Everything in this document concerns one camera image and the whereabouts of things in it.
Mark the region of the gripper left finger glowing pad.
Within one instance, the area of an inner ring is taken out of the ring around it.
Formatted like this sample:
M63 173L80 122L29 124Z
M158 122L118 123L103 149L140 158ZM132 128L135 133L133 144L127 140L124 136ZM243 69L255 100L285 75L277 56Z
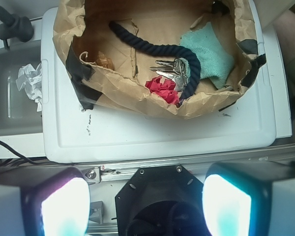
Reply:
M0 167L0 236L83 236L89 211L75 167Z

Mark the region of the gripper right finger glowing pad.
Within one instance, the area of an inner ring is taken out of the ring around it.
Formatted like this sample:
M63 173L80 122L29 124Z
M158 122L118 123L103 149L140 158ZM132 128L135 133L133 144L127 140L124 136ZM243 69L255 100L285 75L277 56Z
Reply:
M213 236L295 236L295 161L216 162L202 204Z

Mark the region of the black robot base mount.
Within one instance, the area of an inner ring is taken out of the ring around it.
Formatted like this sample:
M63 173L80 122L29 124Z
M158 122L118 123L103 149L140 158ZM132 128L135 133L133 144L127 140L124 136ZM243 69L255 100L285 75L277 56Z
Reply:
M203 183L181 165L140 168L115 196L120 236L208 236Z

